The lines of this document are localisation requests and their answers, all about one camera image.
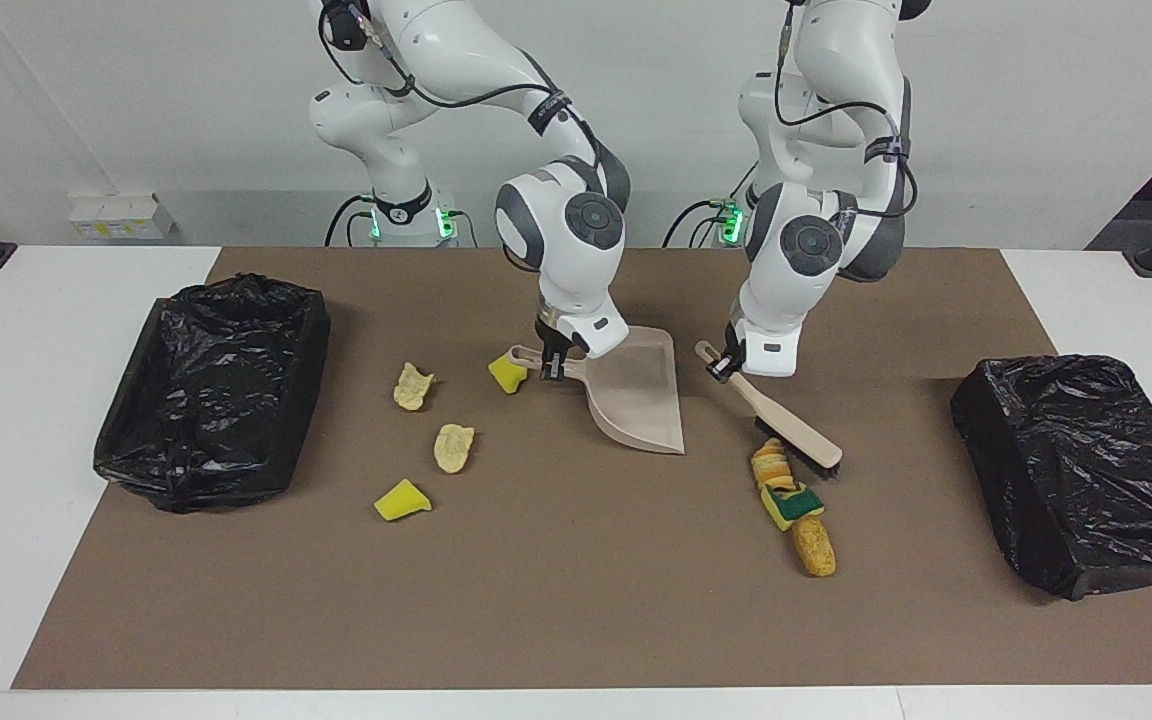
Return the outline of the yellow sponge piece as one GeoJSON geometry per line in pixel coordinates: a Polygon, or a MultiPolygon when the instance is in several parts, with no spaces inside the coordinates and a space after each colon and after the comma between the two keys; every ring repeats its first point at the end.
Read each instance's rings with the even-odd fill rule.
{"type": "Polygon", "coordinates": [[[417,511],[433,510],[433,501],[411,479],[404,478],[379,497],[372,503],[372,509],[382,521],[397,521],[408,518],[417,511]]]}
{"type": "Polygon", "coordinates": [[[494,379],[494,382],[507,395],[516,395],[522,382],[525,382],[526,378],[529,378],[529,367],[525,364],[518,364],[509,353],[500,355],[494,361],[490,361],[486,369],[488,369],[488,373],[494,379]]]}

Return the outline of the beige hand brush black bristles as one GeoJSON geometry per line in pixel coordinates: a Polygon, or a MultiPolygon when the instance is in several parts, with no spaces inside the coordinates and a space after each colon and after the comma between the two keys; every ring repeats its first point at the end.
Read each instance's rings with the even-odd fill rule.
{"type": "MultiPolygon", "coordinates": [[[[721,355],[705,340],[694,344],[694,353],[705,364],[721,355]]],[[[788,450],[794,450],[795,455],[803,460],[818,477],[835,477],[842,458],[844,458],[844,452],[835,442],[824,437],[817,429],[810,427],[805,420],[791,414],[773,397],[764,395],[755,387],[753,382],[748,381],[740,372],[733,373],[730,382],[726,382],[723,386],[730,387],[753,410],[756,424],[760,429],[764,429],[770,435],[780,438],[788,450]]]]}

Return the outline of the beige plastic dustpan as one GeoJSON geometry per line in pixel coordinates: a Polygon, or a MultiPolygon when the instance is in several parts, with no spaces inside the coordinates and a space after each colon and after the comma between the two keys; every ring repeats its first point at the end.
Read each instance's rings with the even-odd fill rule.
{"type": "Polygon", "coordinates": [[[685,454],[675,361],[667,331],[631,325],[607,355],[567,357],[564,376],[584,384],[591,419],[614,441],[655,454],[685,454]]]}

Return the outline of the orange striped sponge piece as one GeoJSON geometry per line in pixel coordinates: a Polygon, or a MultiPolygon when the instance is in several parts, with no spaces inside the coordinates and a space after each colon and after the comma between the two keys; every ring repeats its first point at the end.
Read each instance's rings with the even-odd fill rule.
{"type": "Polygon", "coordinates": [[[783,492],[786,495],[799,492],[799,483],[791,473],[785,445],[780,438],[767,439],[759,450],[755,450],[750,464],[756,487],[783,492]]]}

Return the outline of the beige foam chunk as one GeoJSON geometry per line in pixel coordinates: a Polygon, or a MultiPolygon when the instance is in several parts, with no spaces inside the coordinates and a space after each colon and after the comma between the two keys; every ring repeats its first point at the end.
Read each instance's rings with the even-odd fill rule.
{"type": "Polygon", "coordinates": [[[417,414],[425,404],[425,397],[429,397],[429,392],[434,382],[435,374],[420,372],[420,369],[410,361],[404,361],[397,376],[396,386],[392,391],[393,401],[401,409],[417,414]]]}
{"type": "Polygon", "coordinates": [[[433,454],[435,465],[444,473],[460,473],[467,467],[468,456],[471,454],[476,429],[463,427],[463,425],[448,423],[435,433],[433,454]]]}

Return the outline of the green and yellow sponge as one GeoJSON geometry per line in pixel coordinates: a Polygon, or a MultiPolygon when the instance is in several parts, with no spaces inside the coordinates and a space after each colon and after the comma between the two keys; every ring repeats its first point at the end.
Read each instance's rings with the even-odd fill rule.
{"type": "Polygon", "coordinates": [[[788,532],[796,521],[823,515],[826,509],[813,488],[803,483],[797,483],[794,488],[765,484],[760,487],[760,498],[781,532],[788,532]]]}

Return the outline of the brown oval foam lump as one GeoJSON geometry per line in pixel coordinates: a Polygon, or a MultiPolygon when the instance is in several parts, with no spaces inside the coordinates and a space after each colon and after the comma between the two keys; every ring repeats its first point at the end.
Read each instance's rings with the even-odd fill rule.
{"type": "Polygon", "coordinates": [[[791,546],[809,577],[832,577],[838,571],[835,547],[823,515],[806,515],[790,528],[791,546]]]}

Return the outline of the black bag-lined bin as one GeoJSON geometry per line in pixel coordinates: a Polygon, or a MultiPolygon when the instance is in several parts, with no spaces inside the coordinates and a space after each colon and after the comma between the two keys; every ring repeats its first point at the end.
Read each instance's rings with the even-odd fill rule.
{"type": "Polygon", "coordinates": [[[157,300],[96,438],[96,473],[177,514],[282,495],[329,331],[321,291],[260,274],[157,300]]]}
{"type": "Polygon", "coordinates": [[[1006,564],[1044,593],[1152,585],[1152,401],[1124,361],[979,361],[948,402],[1006,564]]]}

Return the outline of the brown table mat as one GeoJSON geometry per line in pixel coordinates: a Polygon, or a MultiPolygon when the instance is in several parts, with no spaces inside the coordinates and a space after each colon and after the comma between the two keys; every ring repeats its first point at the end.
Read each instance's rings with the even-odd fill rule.
{"type": "Polygon", "coordinates": [[[323,291],[332,318],[291,488],[157,511],[106,488],[14,684],[558,688],[1152,683],[1152,588],[1068,602],[998,552],[952,393],[1051,354],[996,251],[915,249],[809,316],[761,388],[844,448],[818,482],[838,573],[806,577],[756,495],[753,416],[692,353],[746,275],[732,251],[632,250],[631,323],[679,344],[685,455],[604,437],[573,382],[506,395],[535,278],[486,250],[227,249],[212,279],[323,291]],[[396,406],[404,361],[435,382],[396,406]],[[476,429],[444,473],[444,424],[476,429]],[[411,479],[433,510],[382,521],[411,479]]]}

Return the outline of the white wall socket box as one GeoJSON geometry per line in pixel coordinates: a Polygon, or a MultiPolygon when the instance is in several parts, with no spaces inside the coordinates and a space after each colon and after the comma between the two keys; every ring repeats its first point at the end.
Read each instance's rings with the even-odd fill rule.
{"type": "Polygon", "coordinates": [[[81,240],[164,241],[175,219],[156,194],[70,194],[70,227],[81,240]]]}

